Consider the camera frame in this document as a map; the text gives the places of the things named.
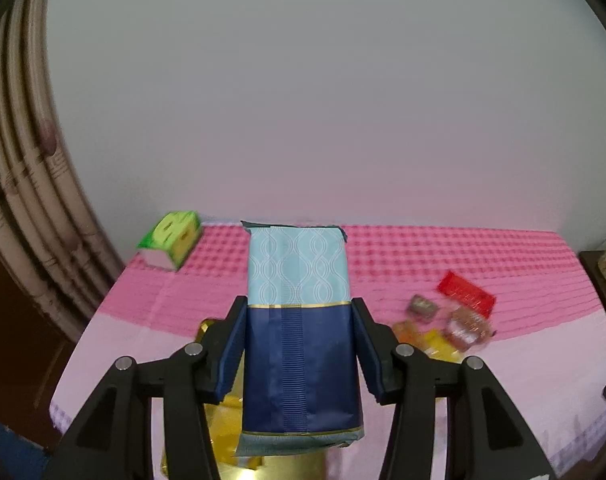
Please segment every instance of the green tissue box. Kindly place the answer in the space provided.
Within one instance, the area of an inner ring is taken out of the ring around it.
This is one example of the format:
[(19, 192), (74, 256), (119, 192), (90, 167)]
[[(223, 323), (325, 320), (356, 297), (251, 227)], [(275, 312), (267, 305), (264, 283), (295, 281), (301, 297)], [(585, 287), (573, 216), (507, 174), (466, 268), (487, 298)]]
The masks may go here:
[(145, 263), (178, 270), (201, 238), (203, 228), (196, 211), (172, 211), (138, 244)]

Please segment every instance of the snack package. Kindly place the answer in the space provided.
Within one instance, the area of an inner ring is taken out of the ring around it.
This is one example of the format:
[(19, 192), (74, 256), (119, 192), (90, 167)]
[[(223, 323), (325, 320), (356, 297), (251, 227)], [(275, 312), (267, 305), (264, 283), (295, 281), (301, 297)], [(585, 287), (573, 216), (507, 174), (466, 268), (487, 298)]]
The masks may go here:
[(439, 306), (420, 294), (415, 294), (407, 309), (421, 321), (429, 323), (436, 316)]
[(138, 252), (149, 266), (178, 270), (202, 234), (196, 211), (172, 211), (139, 242)]
[(460, 306), (451, 314), (443, 335), (457, 349), (464, 352), (473, 345), (489, 341), (493, 330), (484, 316), (471, 308)]
[(445, 274), (437, 286), (437, 290), (462, 305), (476, 310), (486, 319), (492, 314), (494, 303), (496, 303), (496, 298), (492, 294), (488, 294), (451, 270)]
[(430, 330), (423, 335), (425, 348), (423, 351), (428, 357), (447, 361), (448, 363), (461, 363), (464, 355), (452, 346), (438, 330)]
[(425, 338), (411, 320), (406, 319), (405, 321), (394, 323), (392, 325), (392, 332), (397, 336), (398, 342), (407, 343), (421, 350), (425, 349)]
[(347, 446), (363, 436), (345, 233), (243, 223), (251, 234), (237, 456)]

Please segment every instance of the wooden cabinet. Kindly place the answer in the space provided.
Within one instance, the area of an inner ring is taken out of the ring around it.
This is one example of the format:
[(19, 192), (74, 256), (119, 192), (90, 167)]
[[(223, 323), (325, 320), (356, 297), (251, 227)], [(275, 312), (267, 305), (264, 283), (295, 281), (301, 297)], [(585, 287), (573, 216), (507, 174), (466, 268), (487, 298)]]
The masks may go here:
[(0, 422), (55, 447), (60, 433), (49, 419), (49, 401), (73, 349), (0, 262)]

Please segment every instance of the red packet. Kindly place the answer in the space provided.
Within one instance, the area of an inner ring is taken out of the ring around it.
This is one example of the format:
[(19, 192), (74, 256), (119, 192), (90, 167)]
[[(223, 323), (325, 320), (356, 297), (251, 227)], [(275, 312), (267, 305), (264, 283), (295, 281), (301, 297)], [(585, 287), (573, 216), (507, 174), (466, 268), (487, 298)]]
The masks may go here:
[(475, 310), (486, 319), (492, 314), (494, 303), (496, 303), (496, 297), (451, 270), (448, 270), (437, 286), (437, 290), (462, 305)]

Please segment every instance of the bed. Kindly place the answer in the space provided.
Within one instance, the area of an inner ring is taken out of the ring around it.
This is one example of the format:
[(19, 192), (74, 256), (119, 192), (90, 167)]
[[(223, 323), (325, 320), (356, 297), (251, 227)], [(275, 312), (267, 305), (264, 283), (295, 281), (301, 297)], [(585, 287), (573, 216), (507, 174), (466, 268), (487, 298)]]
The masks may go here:
[[(606, 312), (579, 260), (552, 232), (417, 226), (344, 226), (352, 296), (378, 322), (404, 318), (409, 298), (439, 300), (454, 270), (497, 298), (497, 330), (473, 349), (490, 366), (539, 440), (557, 474), (593, 460), (606, 442)], [(164, 358), (193, 340), (206, 317), (223, 317), (247, 292), (249, 236), (238, 225), (206, 226), (178, 272), (136, 256), (83, 333), (51, 400), (62, 432), (105, 370), (121, 355)], [(441, 312), (427, 328), (442, 327)], [(381, 408), (361, 380), (366, 436), (331, 453), (341, 479), (378, 478), (392, 407)], [(161, 479), (162, 402), (153, 402), (153, 460)], [(437, 404), (433, 478), (442, 478), (445, 403)]]

